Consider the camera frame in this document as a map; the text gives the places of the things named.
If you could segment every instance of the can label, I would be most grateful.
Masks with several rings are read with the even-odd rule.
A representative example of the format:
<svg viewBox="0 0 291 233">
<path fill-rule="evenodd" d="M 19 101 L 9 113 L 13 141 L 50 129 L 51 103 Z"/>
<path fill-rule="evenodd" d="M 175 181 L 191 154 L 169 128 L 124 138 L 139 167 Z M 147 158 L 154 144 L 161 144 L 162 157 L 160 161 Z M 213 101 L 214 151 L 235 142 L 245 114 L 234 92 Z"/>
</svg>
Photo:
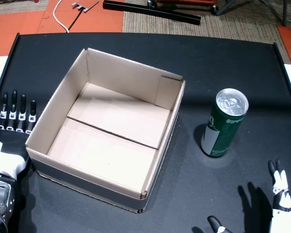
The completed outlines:
<svg viewBox="0 0 291 233">
<path fill-rule="evenodd" d="M 215 105 L 201 139 L 201 146 L 204 152 L 211 157 L 224 155 L 243 118 L 244 115 L 229 116 Z"/>
</svg>

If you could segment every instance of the can lid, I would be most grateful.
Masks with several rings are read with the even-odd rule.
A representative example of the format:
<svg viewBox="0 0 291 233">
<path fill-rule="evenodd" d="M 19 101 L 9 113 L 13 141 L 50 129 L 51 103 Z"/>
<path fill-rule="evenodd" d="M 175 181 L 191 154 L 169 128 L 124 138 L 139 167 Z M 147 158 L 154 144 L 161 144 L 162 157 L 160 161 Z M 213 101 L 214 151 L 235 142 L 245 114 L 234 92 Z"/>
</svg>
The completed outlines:
<svg viewBox="0 0 291 233">
<path fill-rule="evenodd" d="M 219 91 L 216 103 L 222 112 L 234 117 L 245 115 L 249 108 L 246 96 L 233 88 Z"/>
</svg>

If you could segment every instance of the black robotic finger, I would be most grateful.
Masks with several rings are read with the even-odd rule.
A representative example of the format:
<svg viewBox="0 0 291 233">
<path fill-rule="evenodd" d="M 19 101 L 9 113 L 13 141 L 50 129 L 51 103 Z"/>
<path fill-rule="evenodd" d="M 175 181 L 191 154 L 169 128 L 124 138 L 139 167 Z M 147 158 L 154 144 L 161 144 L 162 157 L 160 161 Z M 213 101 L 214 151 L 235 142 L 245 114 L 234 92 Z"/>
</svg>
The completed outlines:
<svg viewBox="0 0 291 233">
<path fill-rule="evenodd" d="M 207 220 L 214 233 L 232 233 L 231 231 L 226 229 L 224 226 L 222 226 L 219 220 L 215 216 L 209 216 Z"/>
<path fill-rule="evenodd" d="M 279 173 L 281 173 L 283 170 L 282 163 L 280 162 L 279 159 L 276 160 L 276 168 L 279 171 Z"/>
<path fill-rule="evenodd" d="M 5 92 L 2 97 L 2 108 L 0 111 L 0 130 L 5 130 L 5 127 L 6 127 L 8 99 L 9 99 L 9 94 Z"/>
<path fill-rule="evenodd" d="M 30 103 L 30 115 L 28 118 L 27 128 L 25 131 L 25 133 L 27 133 L 27 134 L 32 133 L 32 130 L 36 124 L 36 121 L 37 121 L 36 110 L 37 110 L 37 103 L 35 100 L 32 100 Z"/>
<path fill-rule="evenodd" d="M 273 179 L 273 184 L 275 183 L 275 177 L 274 177 L 274 173 L 276 171 L 276 167 L 274 165 L 274 163 L 272 161 L 268 161 L 268 170 L 270 172 L 270 175 Z"/>
<path fill-rule="evenodd" d="M 11 110 L 9 114 L 9 119 L 8 119 L 8 124 L 6 127 L 6 130 L 8 131 L 14 131 L 15 130 L 15 122 L 16 122 L 16 116 L 17 116 L 17 91 L 14 90 L 12 93 L 12 98 L 11 98 Z"/>
<path fill-rule="evenodd" d="M 20 112 L 18 114 L 16 132 L 24 133 L 25 121 L 26 121 L 26 95 L 22 94 L 20 97 Z"/>
</svg>

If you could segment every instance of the black metal bar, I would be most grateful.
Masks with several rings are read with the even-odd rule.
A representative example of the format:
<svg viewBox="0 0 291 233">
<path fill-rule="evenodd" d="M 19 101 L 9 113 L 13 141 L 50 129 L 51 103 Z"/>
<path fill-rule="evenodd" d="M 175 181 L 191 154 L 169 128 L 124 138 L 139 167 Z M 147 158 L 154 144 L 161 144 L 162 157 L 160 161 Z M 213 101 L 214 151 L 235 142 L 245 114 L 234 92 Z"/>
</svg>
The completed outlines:
<svg viewBox="0 0 291 233">
<path fill-rule="evenodd" d="M 78 13 L 78 16 L 74 19 L 74 21 L 72 22 L 72 24 L 70 25 L 70 27 L 68 28 L 68 30 L 70 30 L 72 28 L 72 26 L 77 21 L 77 19 L 80 17 L 80 15 L 82 14 L 82 12 L 83 12 L 83 7 L 80 9 L 80 12 Z"/>
<path fill-rule="evenodd" d="M 117 2 L 117 1 L 109 1 L 105 0 L 103 2 L 103 8 L 108 10 L 115 11 L 128 11 L 134 13 L 140 13 L 150 16 L 157 16 L 162 18 L 168 18 L 171 20 L 177 20 L 181 22 L 191 23 L 191 24 L 200 24 L 200 16 L 193 16 L 189 14 L 184 14 L 175 11 L 161 10 L 157 8 L 149 8 L 147 6 L 141 6 L 136 4 Z"/>
<path fill-rule="evenodd" d="M 288 0 L 283 0 L 282 26 L 287 25 Z"/>
<path fill-rule="evenodd" d="M 18 42 L 18 38 L 19 38 L 19 33 L 16 34 L 16 37 L 14 39 L 13 45 L 12 45 L 11 50 L 9 52 L 8 58 L 6 59 L 6 62 L 5 62 L 5 65 L 4 65 L 4 68 L 3 68 L 3 71 L 2 71 L 2 74 L 1 74 L 1 77 L 0 77 L 0 91 L 1 91 L 4 79 L 5 79 L 6 70 L 7 70 L 8 66 L 9 66 L 9 62 L 10 62 L 12 56 L 13 56 L 13 52 L 15 50 L 15 46 L 16 46 L 16 44 Z"/>
</svg>

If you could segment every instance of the white cable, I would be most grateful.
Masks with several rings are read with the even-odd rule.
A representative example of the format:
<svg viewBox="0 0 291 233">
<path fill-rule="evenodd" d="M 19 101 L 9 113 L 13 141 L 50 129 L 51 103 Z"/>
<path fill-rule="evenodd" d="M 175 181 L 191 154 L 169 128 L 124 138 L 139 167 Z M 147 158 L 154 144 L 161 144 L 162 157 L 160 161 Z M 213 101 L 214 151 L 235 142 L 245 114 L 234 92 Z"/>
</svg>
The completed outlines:
<svg viewBox="0 0 291 233">
<path fill-rule="evenodd" d="M 61 2 L 62 2 L 62 0 L 59 0 L 58 3 L 56 4 L 56 6 L 55 6 L 55 8 L 54 8 L 54 10 L 53 10 L 53 17 L 54 17 L 54 19 L 56 20 L 56 22 L 57 22 L 60 26 L 62 26 L 62 27 L 66 30 L 67 33 L 69 33 L 69 29 L 68 29 L 64 24 L 62 24 L 62 23 L 61 23 L 61 22 L 56 18 L 56 16 L 55 16 L 55 11 L 56 11 L 58 5 L 59 5 Z"/>
</svg>

